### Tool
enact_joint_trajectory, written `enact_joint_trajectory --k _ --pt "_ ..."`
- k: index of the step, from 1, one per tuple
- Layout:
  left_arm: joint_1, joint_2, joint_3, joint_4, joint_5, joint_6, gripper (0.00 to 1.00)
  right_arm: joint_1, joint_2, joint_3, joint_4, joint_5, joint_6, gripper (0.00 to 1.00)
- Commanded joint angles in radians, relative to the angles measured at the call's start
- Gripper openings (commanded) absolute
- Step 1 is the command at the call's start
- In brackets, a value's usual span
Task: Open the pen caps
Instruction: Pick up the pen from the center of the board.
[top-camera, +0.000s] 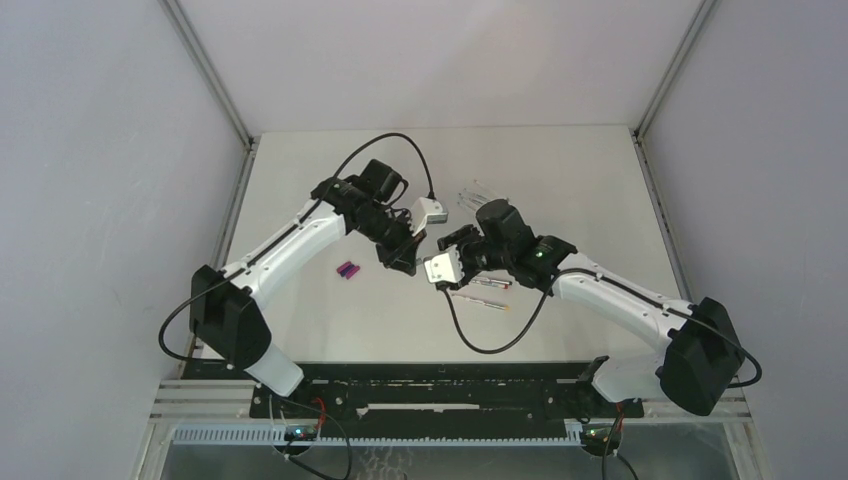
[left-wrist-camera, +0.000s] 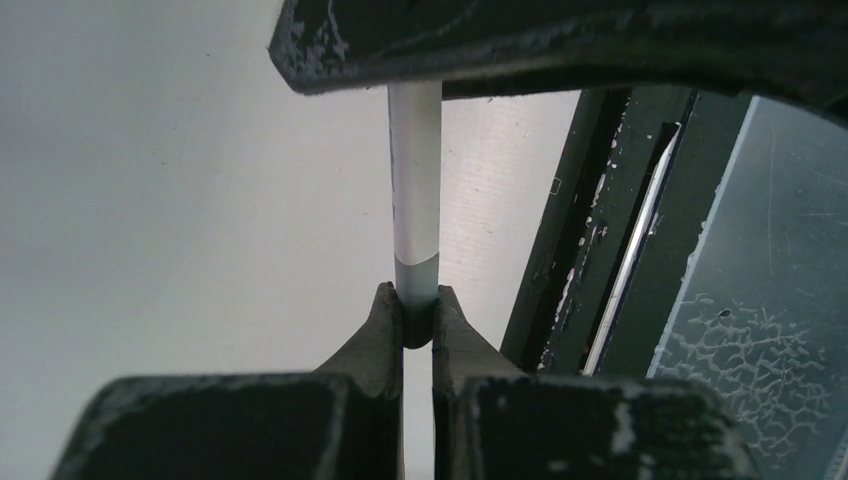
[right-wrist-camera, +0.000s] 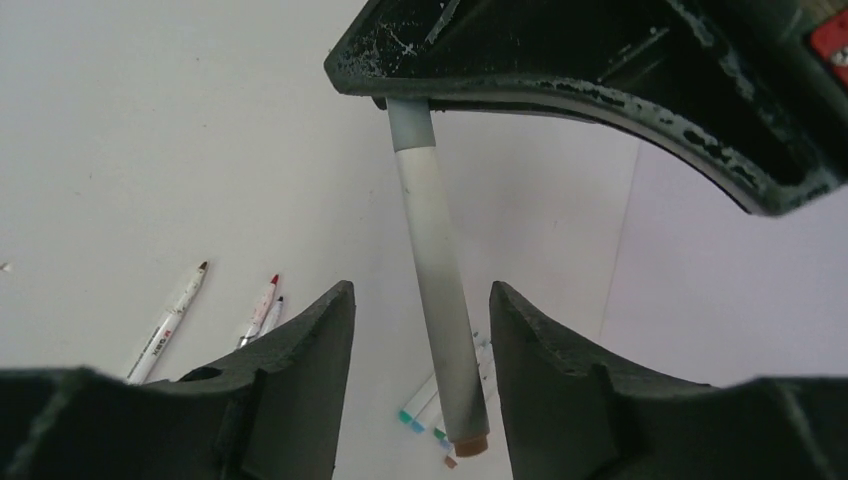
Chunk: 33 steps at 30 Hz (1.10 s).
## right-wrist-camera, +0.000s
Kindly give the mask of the white yellow marker pen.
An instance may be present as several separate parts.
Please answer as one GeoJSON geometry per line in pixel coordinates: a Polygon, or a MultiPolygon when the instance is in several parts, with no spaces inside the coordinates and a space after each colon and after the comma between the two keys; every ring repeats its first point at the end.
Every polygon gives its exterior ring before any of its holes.
{"type": "Polygon", "coordinates": [[[125,376],[127,383],[142,384],[147,380],[200,291],[208,269],[209,261],[203,261],[191,274],[186,286],[176,296],[176,299],[165,308],[153,332],[125,376]]]}

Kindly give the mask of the white red marker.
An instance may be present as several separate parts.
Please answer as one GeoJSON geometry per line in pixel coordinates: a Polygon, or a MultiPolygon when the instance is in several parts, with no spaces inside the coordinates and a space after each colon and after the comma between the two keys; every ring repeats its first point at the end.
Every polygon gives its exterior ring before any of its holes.
{"type": "Polygon", "coordinates": [[[239,337],[236,348],[240,349],[245,345],[255,340],[261,331],[265,322],[268,311],[273,303],[276,288],[279,282],[279,275],[275,274],[261,291],[261,295],[257,300],[254,310],[248,320],[245,332],[239,337]]]}

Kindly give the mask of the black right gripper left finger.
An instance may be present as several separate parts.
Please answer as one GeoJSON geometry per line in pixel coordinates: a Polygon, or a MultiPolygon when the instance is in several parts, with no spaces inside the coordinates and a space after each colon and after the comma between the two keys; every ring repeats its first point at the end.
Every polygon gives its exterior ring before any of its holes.
{"type": "Polygon", "coordinates": [[[86,367],[1,373],[5,479],[329,479],[355,325],[341,281],[176,381],[86,367]]]}

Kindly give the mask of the white blue capped marker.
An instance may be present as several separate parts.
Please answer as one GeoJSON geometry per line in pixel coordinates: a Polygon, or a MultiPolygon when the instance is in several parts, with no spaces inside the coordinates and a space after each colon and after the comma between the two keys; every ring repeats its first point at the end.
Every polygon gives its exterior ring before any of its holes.
{"type": "Polygon", "coordinates": [[[436,377],[434,374],[431,374],[430,377],[415,392],[412,398],[408,400],[407,403],[399,410],[398,419],[403,424],[412,423],[433,399],[437,391],[436,377]]]}

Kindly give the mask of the plain white marker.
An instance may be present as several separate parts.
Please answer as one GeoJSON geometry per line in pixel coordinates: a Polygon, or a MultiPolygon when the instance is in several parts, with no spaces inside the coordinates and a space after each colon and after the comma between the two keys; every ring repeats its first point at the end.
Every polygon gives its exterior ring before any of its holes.
{"type": "Polygon", "coordinates": [[[472,458],[488,449],[490,426],[436,149],[396,160],[446,436],[472,458]]]}

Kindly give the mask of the white green marker pen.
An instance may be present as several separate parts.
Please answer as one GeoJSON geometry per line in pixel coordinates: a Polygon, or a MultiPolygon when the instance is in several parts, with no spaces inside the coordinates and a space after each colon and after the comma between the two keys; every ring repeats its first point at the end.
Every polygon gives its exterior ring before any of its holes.
{"type": "MultiPolygon", "coordinates": [[[[476,363],[478,373],[481,378],[485,376],[485,366],[491,361],[491,344],[490,340],[485,337],[480,331],[472,332],[472,337],[475,345],[476,363]]],[[[441,418],[439,423],[433,428],[433,435],[438,439],[447,438],[446,426],[444,418],[441,418]]]]}

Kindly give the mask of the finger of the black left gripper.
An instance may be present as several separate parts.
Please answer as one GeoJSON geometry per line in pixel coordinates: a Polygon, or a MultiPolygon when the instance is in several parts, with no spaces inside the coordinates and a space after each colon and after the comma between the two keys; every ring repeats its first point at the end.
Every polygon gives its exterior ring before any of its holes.
{"type": "Polygon", "coordinates": [[[847,183],[843,1],[370,1],[324,69],[379,107],[614,128],[753,215],[847,183]]]}

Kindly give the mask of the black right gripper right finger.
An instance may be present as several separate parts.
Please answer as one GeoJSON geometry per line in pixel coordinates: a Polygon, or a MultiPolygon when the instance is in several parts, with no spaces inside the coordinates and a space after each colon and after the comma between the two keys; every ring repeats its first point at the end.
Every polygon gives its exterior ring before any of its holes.
{"type": "Polygon", "coordinates": [[[491,336],[517,479],[843,479],[847,381],[729,387],[627,360],[493,284],[491,336]]]}

